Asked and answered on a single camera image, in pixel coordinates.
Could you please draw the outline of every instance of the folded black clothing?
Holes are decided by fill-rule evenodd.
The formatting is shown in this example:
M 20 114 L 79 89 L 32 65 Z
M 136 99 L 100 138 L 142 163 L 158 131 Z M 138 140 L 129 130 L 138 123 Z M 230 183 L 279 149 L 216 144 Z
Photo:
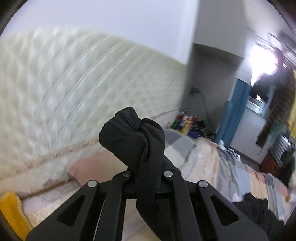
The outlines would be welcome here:
M 268 209 L 267 199 L 257 199 L 251 193 L 247 193 L 242 202 L 234 202 L 233 204 L 258 224 L 266 232 L 269 240 L 273 240 L 284 226 L 284 222 L 277 220 L 275 214 Z
M 169 202 L 155 200 L 155 192 L 163 172 L 181 172 L 164 155 L 161 126 L 147 118 L 139 119 L 135 110 L 128 107 L 103 126 L 99 141 L 138 176 L 136 206 L 144 221 L 161 240 L 173 240 Z

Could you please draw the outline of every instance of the pink pillow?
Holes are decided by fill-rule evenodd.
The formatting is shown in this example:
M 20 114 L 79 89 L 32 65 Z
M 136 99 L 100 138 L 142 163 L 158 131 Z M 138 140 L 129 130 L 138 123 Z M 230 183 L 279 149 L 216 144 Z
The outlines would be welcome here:
M 68 173 L 83 186 L 89 180 L 99 183 L 111 180 L 125 170 L 127 166 L 123 162 L 112 152 L 104 150 L 97 155 L 78 160 L 70 166 Z

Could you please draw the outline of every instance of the quilted fabric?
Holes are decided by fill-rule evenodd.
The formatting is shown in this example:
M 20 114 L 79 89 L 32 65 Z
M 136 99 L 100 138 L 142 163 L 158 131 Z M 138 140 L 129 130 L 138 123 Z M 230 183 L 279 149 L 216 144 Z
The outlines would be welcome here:
M 98 134 L 132 106 L 140 118 L 179 106 L 186 66 L 125 39 L 45 28 L 0 42 L 0 192 L 31 193 L 98 152 Z

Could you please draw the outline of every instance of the triangular cutout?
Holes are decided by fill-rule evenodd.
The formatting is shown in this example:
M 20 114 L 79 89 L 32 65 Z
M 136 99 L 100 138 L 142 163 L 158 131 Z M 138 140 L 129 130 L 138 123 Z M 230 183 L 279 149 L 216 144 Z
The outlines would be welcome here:
M 224 205 L 224 203 L 216 196 L 211 196 L 211 201 L 223 226 L 228 226 L 238 221 L 239 217 L 233 211 L 231 211 L 226 205 Z
M 57 217 L 57 220 L 69 227 L 72 227 L 76 221 L 84 199 L 84 195 L 81 195 L 79 198 L 77 198 L 65 211 L 63 211 Z

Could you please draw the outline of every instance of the silver screw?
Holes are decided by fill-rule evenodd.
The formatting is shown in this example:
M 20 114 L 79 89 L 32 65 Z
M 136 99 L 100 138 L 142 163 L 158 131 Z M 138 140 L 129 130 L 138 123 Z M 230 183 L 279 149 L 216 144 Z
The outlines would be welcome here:
M 200 186 L 200 187 L 202 187 L 202 188 L 206 188 L 207 187 L 207 185 L 208 185 L 208 183 L 206 182 L 206 181 L 200 181 L 199 183 L 198 183 L 198 185 Z
M 131 171 L 125 171 L 125 172 L 123 173 L 123 176 L 124 176 L 124 177 L 130 177 L 132 174 L 133 174 L 133 173 L 132 173 Z
M 94 188 L 96 186 L 96 181 L 94 180 L 91 180 L 87 183 L 87 185 L 90 187 L 90 188 Z
M 165 172 L 163 173 L 163 175 L 164 175 L 165 177 L 172 177 L 172 176 L 173 176 L 173 173 L 172 173 L 171 171 L 165 171 Z

